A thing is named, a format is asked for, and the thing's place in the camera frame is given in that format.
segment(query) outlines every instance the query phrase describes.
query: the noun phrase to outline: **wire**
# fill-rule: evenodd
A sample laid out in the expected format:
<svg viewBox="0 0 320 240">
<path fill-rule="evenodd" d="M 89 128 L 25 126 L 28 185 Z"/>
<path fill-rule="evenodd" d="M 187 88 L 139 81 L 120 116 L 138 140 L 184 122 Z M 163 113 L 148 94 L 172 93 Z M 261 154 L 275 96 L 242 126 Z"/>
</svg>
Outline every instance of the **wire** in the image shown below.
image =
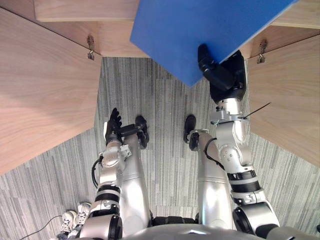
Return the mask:
<svg viewBox="0 0 320 240">
<path fill-rule="evenodd" d="M 250 115 L 260 111 L 261 109 L 265 108 L 266 106 L 268 106 L 271 102 L 268 102 L 266 105 L 263 105 L 262 107 L 258 108 L 257 110 L 254 110 L 253 112 L 249 113 L 247 116 L 239 116 L 239 119 L 247 119 Z"/>
<path fill-rule="evenodd" d="M 209 144 L 210 144 L 212 141 L 214 141 L 214 140 L 217 140 L 217 138 L 216 138 L 216 137 L 211 138 L 211 139 L 206 143 L 203 152 L 204 152 L 204 154 L 206 155 L 206 157 L 207 157 L 209 160 L 214 161 L 217 165 L 220 166 L 220 168 L 222 168 L 223 170 L 225 170 L 225 167 L 224 167 L 220 162 L 218 162 L 217 160 L 213 159 L 213 158 L 212 158 L 211 156 L 209 156 L 208 153 L 207 153 Z"/>
<path fill-rule="evenodd" d="M 43 228 L 41 228 L 40 230 L 35 231 L 35 232 L 33 232 L 33 233 L 31 233 L 31 234 L 29 234 L 29 235 L 27 235 L 27 236 L 24 236 L 23 238 L 20 238 L 19 240 L 25 239 L 25 238 L 27 238 L 27 237 L 30 237 L 30 236 L 33 235 L 33 234 L 36 234 L 36 233 L 42 231 L 53 219 L 58 218 L 58 217 L 62 217 L 62 216 L 61 216 L 61 215 L 54 216 L 53 218 L 51 218 L 51 219 L 47 222 L 46 225 L 44 225 Z"/>
<path fill-rule="evenodd" d="M 96 180 L 96 175 L 95 175 L 95 171 L 96 171 L 96 165 L 99 163 L 101 163 L 102 159 L 104 157 L 101 155 L 92 165 L 92 168 L 91 168 L 91 178 L 92 178 L 92 183 L 93 185 L 95 186 L 95 188 L 97 189 L 98 188 L 98 182 Z"/>
</svg>

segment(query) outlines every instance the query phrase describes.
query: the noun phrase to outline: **wooden panel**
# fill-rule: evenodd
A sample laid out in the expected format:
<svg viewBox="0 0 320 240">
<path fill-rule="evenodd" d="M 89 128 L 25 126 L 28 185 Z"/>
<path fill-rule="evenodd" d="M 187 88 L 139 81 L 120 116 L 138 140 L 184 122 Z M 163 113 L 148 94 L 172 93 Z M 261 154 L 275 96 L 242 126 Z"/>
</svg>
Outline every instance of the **wooden panel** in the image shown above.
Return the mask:
<svg viewBox="0 0 320 240">
<path fill-rule="evenodd" d="M 130 42 L 132 21 L 111 21 L 99 24 L 100 54 L 103 57 L 148 58 Z"/>
<path fill-rule="evenodd" d="M 0 0 L 0 7 L 18 14 L 84 47 L 88 47 L 87 36 L 94 37 L 95 51 L 100 52 L 97 22 L 40 22 L 35 18 L 33 0 Z"/>
<path fill-rule="evenodd" d="M 266 52 L 282 48 L 284 46 L 299 42 L 301 40 L 320 34 L 319 29 L 287 27 L 287 26 L 269 26 L 253 39 L 251 57 L 260 53 L 260 43 L 263 39 L 267 40 Z"/>
<path fill-rule="evenodd" d="M 139 0 L 34 0 L 41 22 L 133 21 Z"/>
<path fill-rule="evenodd" d="M 91 128 L 101 57 L 0 8 L 0 174 Z"/>
<path fill-rule="evenodd" d="M 300 0 L 272 25 L 320 29 L 320 0 Z"/>
<path fill-rule="evenodd" d="M 320 36 L 248 60 L 251 130 L 320 166 Z"/>
</svg>

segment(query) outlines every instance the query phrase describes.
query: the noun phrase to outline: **striped carpet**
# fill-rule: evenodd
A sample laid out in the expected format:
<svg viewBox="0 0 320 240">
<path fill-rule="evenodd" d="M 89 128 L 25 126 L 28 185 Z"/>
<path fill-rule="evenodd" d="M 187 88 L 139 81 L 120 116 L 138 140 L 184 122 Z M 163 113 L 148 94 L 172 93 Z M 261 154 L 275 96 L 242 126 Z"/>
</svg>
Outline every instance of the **striped carpet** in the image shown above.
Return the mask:
<svg viewBox="0 0 320 240">
<path fill-rule="evenodd" d="M 141 158 L 153 214 L 196 215 L 197 154 L 183 143 L 182 134 L 190 113 L 197 117 L 197 128 L 213 131 L 215 105 L 208 82 L 188 88 L 151 59 L 104 58 L 94 128 L 0 176 L 0 240 L 18 240 L 64 210 L 76 209 L 78 202 L 93 200 L 90 170 L 104 150 L 103 123 L 113 107 L 124 125 L 137 114 L 147 120 L 150 142 Z M 320 169 L 253 133 L 249 148 L 280 223 L 320 236 Z M 29 239 L 47 240 L 59 228 L 56 218 Z"/>
</svg>

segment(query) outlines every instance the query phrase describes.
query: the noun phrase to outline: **cabinet door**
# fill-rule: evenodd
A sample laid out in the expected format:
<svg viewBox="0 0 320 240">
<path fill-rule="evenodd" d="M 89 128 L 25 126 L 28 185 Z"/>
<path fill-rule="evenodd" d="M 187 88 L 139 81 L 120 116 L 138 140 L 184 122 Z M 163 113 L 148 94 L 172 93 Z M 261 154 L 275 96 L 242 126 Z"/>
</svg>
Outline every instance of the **cabinet door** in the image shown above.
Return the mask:
<svg viewBox="0 0 320 240">
<path fill-rule="evenodd" d="M 320 166 L 320 35 L 248 60 L 251 130 Z"/>
<path fill-rule="evenodd" d="M 90 129 L 101 56 L 0 8 L 0 174 Z"/>
</svg>

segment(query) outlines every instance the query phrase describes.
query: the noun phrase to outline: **humanoid robot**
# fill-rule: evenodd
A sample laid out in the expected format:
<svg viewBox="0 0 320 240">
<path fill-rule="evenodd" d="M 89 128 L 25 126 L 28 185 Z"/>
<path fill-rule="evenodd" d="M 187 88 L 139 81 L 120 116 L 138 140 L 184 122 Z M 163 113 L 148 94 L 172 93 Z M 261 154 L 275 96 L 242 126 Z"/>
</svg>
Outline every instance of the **humanoid robot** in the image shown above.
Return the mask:
<svg viewBox="0 0 320 240">
<path fill-rule="evenodd" d="M 215 137 L 195 129 L 196 118 L 185 120 L 183 140 L 198 152 L 198 214 L 153 217 L 141 162 L 147 147 L 147 121 L 122 127 L 115 108 L 105 129 L 106 150 L 92 167 L 97 194 L 79 239 L 82 240 L 302 240 L 317 239 L 294 228 L 280 227 L 252 166 L 240 103 L 246 92 L 244 59 L 237 51 L 216 63 L 208 48 L 198 48 L 198 64 L 210 83 L 217 104 L 211 115 Z M 100 164 L 99 181 L 95 168 Z M 232 209 L 232 202 L 237 207 Z"/>
</svg>

